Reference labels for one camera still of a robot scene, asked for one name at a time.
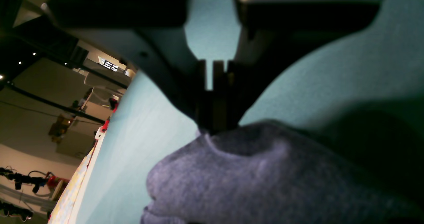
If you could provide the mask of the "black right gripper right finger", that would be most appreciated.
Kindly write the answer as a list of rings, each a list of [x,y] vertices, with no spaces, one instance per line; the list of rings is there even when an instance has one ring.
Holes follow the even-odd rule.
[[[234,0],[241,25],[235,56],[213,62],[212,132],[237,127],[290,65],[368,27],[383,0]]]

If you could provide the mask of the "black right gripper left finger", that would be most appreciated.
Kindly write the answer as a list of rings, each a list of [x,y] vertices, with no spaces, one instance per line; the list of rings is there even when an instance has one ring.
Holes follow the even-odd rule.
[[[188,46],[184,25],[190,0],[47,0],[41,9],[60,28],[141,69],[203,133],[213,121],[201,101],[205,60]]]

